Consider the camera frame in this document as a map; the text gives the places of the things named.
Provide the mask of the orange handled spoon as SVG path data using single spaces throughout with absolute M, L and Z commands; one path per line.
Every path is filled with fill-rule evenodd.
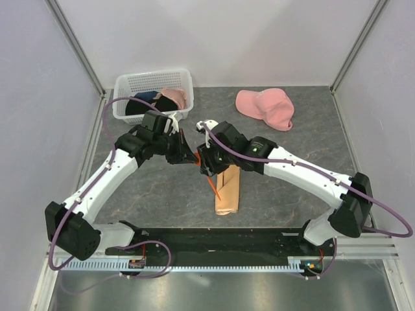
M 201 158 L 200 158 L 199 153 L 198 152 L 195 152 L 194 155 L 195 155 L 195 157 L 197 159 L 196 166 L 202 167 L 202 162 L 201 162 Z M 221 197 L 219 195 L 219 192 L 218 192 L 215 184 L 213 183 L 212 179 L 209 176 L 207 176 L 207 181 L 210 184 L 210 187 L 212 188 L 213 192 L 215 193 L 216 198 L 219 199 L 219 200 L 221 200 Z

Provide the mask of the peach cloth napkin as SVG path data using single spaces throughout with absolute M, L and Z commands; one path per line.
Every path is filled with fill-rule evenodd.
M 224 172 L 217 174 L 215 213 L 219 216 L 239 211 L 240 168 L 230 165 Z

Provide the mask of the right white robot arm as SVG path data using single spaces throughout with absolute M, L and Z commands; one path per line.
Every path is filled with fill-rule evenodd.
M 247 139 L 226 121 L 200 121 L 196 129 L 205 135 L 204 144 L 197 148 L 202 174 L 216 176 L 237 166 L 286 181 L 329 205 L 327 212 L 303 226 L 296 244 L 304 255 L 312 255 L 337 236 L 360 237 L 372 208 L 365 198 L 372 192 L 366 175 L 348 176 L 321 168 L 264 137 Z

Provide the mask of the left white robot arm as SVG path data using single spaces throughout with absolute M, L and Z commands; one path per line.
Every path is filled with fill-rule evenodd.
M 141 124 L 120 136 L 99 169 L 63 203 L 45 209 L 48 238 L 78 260 L 90 258 L 98 248 L 120 248 L 135 255 L 142 239 L 124 224 L 94 226 L 95 219 L 114 191 L 152 156 L 164 156 L 170 164 L 197 163 L 179 127 L 182 115 L 157 111 L 144 114 Z

